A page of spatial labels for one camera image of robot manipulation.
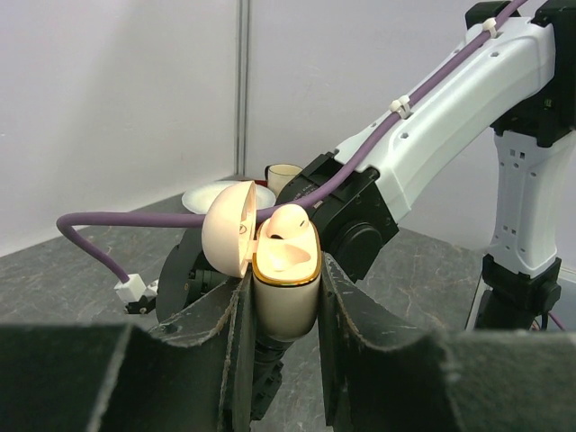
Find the gray tabletop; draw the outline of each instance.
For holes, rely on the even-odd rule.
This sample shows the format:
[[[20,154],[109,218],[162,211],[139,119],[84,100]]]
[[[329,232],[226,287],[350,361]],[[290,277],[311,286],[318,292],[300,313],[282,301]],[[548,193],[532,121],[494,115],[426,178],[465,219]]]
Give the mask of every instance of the gray tabletop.
[[[183,212],[180,197],[144,212]],[[180,229],[84,229],[83,235],[146,282],[158,279]],[[389,311],[425,329],[463,329],[480,278],[482,255],[402,230],[357,285]],[[0,322],[71,323],[131,320],[144,329],[156,316],[128,316],[113,292],[116,280],[63,238],[0,258]],[[325,426],[318,333],[284,358],[283,386],[258,431],[322,431]]]

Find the cream-colored case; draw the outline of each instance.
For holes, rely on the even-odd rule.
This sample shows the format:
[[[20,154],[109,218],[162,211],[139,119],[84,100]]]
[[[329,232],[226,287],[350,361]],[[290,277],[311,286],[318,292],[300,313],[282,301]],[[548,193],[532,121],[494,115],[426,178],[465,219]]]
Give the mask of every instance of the cream-colored case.
[[[322,254],[318,232],[302,207],[287,204],[256,230],[256,184],[222,191],[202,225],[208,262],[244,277],[252,263],[258,325],[271,338],[293,341],[316,320]],[[274,233],[288,234],[278,238]]]

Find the white plate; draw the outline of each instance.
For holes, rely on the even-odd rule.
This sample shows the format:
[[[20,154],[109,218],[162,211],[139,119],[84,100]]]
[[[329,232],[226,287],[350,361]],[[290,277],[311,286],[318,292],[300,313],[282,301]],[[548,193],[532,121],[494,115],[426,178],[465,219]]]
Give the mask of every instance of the white plate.
[[[182,205],[192,213],[206,214],[220,192],[238,183],[240,181],[222,180],[197,187],[182,195]],[[275,202],[276,197],[270,189],[256,185],[256,207],[259,210],[272,207]]]

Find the cup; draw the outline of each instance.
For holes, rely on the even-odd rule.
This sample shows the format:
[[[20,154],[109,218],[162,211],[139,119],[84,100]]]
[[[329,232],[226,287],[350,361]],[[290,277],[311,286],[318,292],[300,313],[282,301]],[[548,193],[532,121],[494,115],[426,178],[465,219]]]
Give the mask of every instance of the cup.
[[[279,164],[267,166],[264,173],[268,182],[268,189],[274,192],[274,195],[278,198],[284,187],[301,171],[302,168],[296,165]]]

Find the beige lid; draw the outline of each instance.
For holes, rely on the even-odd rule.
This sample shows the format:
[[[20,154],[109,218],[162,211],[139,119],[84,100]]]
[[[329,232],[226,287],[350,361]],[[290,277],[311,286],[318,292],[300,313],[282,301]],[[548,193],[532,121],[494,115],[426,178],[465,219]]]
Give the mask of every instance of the beige lid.
[[[211,204],[202,225],[202,249],[219,272],[244,277],[256,247],[256,212],[254,182],[227,187]]]

